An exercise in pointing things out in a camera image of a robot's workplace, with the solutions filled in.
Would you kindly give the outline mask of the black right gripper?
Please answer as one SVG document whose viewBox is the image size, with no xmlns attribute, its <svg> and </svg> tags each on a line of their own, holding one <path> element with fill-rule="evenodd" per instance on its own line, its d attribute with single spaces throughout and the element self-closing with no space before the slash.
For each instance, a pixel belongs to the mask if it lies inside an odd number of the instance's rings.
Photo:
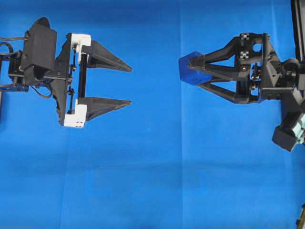
<svg viewBox="0 0 305 229">
<path fill-rule="evenodd" d="M 216 64 L 231 57 L 233 67 Z M 223 48 L 192 58 L 188 67 L 212 76 L 199 87 L 234 104 L 280 100 L 285 112 L 305 110 L 304 60 L 281 61 L 266 33 L 242 33 Z M 229 80 L 237 80 L 235 92 L 212 84 Z"/>
</svg>

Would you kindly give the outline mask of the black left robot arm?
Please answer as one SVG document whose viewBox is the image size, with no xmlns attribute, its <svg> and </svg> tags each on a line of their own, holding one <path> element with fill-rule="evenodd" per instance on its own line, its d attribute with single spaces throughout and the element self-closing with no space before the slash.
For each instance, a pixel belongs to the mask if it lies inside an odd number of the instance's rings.
<svg viewBox="0 0 305 229">
<path fill-rule="evenodd" d="M 68 33 L 58 57 L 55 56 L 57 33 L 35 27 L 26 32 L 23 49 L 9 52 L 0 60 L 9 62 L 8 77 L 12 83 L 1 85 L 5 92 L 27 92 L 29 88 L 46 87 L 57 104 L 59 124 L 82 128 L 84 124 L 107 112 L 131 104 L 128 100 L 86 97 L 86 71 L 106 68 L 130 72 L 132 68 L 117 58 L 88 34 Z"/>
</svg>

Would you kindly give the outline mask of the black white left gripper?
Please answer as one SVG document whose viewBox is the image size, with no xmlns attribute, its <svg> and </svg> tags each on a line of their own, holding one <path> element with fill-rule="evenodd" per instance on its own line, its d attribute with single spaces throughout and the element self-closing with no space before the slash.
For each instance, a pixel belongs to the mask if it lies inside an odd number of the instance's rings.
<svg viewBox="0 0 305 229">
<path fill-rule="evenodd" d="M 90 121 L 102 114 L 131 105 L 129 100 L 117 100 L 99 97 L 81 97 L 74 109 L 66 112 L 67 94 L 74 95 L 71 89 L 72 72 L 81 62 L 81 54 L 88 55 L 88 68 L 105 68 L 131 72 L 132 67 L 116 57 L 104 46 L 91 40 L 88 34 L 68 33 L 59 56 L 55 59 L 54 77 L 50 83 L 52 97 L 56 101 L 59 124 L 65 127 L 83 128 Z"/>
</svg>

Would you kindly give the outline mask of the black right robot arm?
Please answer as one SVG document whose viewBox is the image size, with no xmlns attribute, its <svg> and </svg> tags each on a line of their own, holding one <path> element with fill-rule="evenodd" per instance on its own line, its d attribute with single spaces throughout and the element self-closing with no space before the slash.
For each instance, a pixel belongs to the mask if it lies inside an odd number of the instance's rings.
<svg viewBox="0 0 305 229">
<path fill-rule="evenodd" d="M 268 34 L 242 33 L 222 49 L 192 57 L 191 70 L 207 79 L 199 87 L 234 104 L 280 100 L 282 111 L 305 111 L 305 2 L 291 1 L 296 58 L 280 61 Z"/>
</svg>

